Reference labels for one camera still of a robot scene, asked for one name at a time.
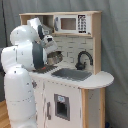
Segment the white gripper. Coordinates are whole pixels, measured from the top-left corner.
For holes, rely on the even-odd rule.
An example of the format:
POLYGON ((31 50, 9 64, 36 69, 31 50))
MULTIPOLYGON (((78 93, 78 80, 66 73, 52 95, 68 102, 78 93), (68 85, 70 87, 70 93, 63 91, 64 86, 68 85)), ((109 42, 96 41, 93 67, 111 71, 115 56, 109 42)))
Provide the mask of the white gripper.
POLYGON ((41 40, 41 45, 47 54, 54 52, 58 48, 57 43, 51 35, 45 35, 41 40))

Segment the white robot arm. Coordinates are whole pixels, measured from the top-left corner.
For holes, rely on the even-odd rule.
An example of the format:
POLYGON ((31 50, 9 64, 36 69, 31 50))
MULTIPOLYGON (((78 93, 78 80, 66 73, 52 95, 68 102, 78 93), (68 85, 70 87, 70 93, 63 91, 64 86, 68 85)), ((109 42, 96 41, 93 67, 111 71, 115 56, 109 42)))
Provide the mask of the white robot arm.
POLYGON ((4 90, 11 128, 37 128, 36 105, 29 72, 47 63, 47 55, 57 49, 51 35, 44 33, 38 18, 16 27, 10 34, 10 47, 0 52, 5 72, 4 90))

